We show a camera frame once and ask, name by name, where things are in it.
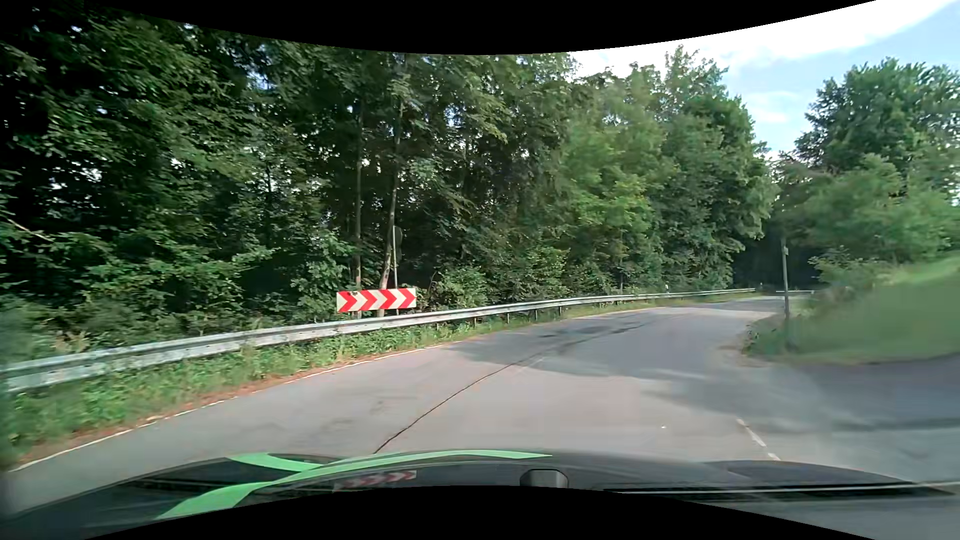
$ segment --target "green decal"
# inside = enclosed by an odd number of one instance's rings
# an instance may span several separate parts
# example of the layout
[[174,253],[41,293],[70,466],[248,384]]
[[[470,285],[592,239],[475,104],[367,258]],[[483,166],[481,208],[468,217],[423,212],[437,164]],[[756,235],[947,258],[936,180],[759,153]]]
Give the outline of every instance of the green decal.
[[329,475],[336,475],[338,473],[346,473],[349,471],[356,471],[361,469],[367,469],[370,467],[380,467],[383,465],[393,465],[395,463],[405,463],[407,461],[418,461],[421,459],[431,459],[434,457],[451,457],[457,455],[477,455],[481,457],[504,457],[507,459],[529,459],[531,457],[550,457],[550,454],[533,454],[529,452],[513,452],[506,450],[448,450],[443,452],[426,452],[422,454],[409,454],[409,455],[393,455],[390,457],[375,457],[371,459],[363,459],[357,461],[360,458],[350,458],[344,459],[342,461],[335,461],[333,463],[327,463],[326,465],[317,465],[310,470],[300,471],[289,477],[284,477],[282,479],[269,481],[269,482],[251,482],[251,483],[242,483],[238,485],[231,485],[228,487],[221,487],[220,489],[214,489],[213,491],[208,491],[197,497],[187,499],[182,501],[173,508],[170,508],[166,512],[160,514],[156,518],[159,520],[167,518],[179,518],[183,516],[189,516],[193,514],[200,514],[203,512],[212,512],[213,510],[223,510],[226,508],[232,508],[237,503],[243,501],[245,497],[250,495],[250,493],[260,489],[261,487],[268,487],[272,485],[280,485],[287,482],[306,480],[306,479],[316,479]]
[[233,461],[239,461],[241,463],[247,463],[249,465],[257,465],[259,467],[269,467],[271,469],[280,469],[281,471],[293,471],[299,473],[301,471],[309,471],[310,469],[316,469],[320,467],[320,463],[306,463],[304,461],[296,461],[294,459],[284,459],[282,457],[273,457],[270,454],[243,454],[243,455],[232,455],[228,457]]
[[383,454],[370,454],[370,455],[358,455],[357,457],[347,457],[344,459],[337,459],[336,461],[330,461],[327,465],[333,465],[334,463],[351,463],[352,461],[366,461],[368,459],[386,457],[388,455],[400,455],[400,454],[409,454],[407,452],[385,452]]

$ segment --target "sign post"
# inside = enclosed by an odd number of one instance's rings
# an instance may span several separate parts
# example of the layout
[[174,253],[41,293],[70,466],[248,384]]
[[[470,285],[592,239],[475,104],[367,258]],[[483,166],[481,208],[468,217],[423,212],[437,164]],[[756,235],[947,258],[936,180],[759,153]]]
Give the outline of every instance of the sign post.
[[[394,239],[393,239],[393,241],[391,242],[391,244],[392,244],[393,247],[394,247],[394,288],[399,288],[399,287],[400,287],[400,277],[396,274],[396,264],[399,262],[400,257],[399,257],[399,249],[397,248],[398,246],[396,245],[396,237],[399,236],[399,237],[400,237],[400,241],[402,242],[402,241],[403,241],[403,231],[400,229],[400,227],[397,227],[396,225],[394,225],[393,234],[394,234]],[[394,315],[399,315],[399,314],[400,314],[400,310],[399,310],[399,308],[398,308],[398,309],[396,310],[396,313],[394,313]]]
[[786,235],[780,235],[780,264],[783,267],[783,340],[786,344],[786,350],[793,350],[793,342],[790,340],[790,283],[786,276],[786,256],[789,254],[786,249]]

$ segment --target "cloud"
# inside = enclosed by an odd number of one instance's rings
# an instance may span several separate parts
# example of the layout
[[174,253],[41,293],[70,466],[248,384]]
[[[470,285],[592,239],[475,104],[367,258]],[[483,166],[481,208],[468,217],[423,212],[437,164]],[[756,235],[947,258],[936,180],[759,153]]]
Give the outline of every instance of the cloud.
[[750,115],[765,124],[786,124],[803,114],[806,100],[796,92],[773,91],[743,96]]
[[828,51],[862,47],[927,19],[957,0],[875,0],[842,10],[819,13],[765,26],[651,43],[573,53],[581,64],[580,75],[609,66],[617,75],[630,72],[630,62],[662,67],[664,55],[677,45],[714,59],[735,73],[744,66],[763,66],[777,60],[795,60]]

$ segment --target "grass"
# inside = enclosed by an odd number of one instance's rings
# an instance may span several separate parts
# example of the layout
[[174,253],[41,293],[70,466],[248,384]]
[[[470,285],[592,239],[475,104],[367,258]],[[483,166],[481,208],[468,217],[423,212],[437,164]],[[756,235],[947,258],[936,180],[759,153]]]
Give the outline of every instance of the grass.
[[[722,302],[752,294],[702,299],[628,302],[620,305],[571,307],[560,315],[543,309],[537,322],[655,306]],[[249,349],[207,358],[172,362],[142,370],[116,372],[90,380],[66,382],[12,397],[9,443],[17,458],[40,445],[50,446],[97,430],[136,425],[178,407],[211,400],[217,393],[281,379],[297,373],[372,356],[455,341],[473,335],[521,328],[534,321],[520,313],[510,323],[501,317],[478,322],[424,325],[330,337],[312,343]]]
[[904,266],[851,302],[791,322],[787,353],[782,317],[752,327],[749,354],[800,363],[860,364],[960,354],[960,257]]
[[940,260],[909,264],[899,267],[886,276],[890,284],[920,283],[946,278],[960,272],[960,254],[953,254]]

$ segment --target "forest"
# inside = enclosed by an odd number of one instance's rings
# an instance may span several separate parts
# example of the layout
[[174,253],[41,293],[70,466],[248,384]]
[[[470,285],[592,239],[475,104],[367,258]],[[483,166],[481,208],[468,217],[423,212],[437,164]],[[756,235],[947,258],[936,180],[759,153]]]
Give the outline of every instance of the forest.
[[429,310],[760,286],[786,238],[811,286],[960,242],[944,66],[826,81],[810,131],[768,160],[724,70],[683,48],[575,77],[567,53],[37,6],[9,7],[0,36],[0,295],[35,356],[335,320],[337,291],[395,283]]

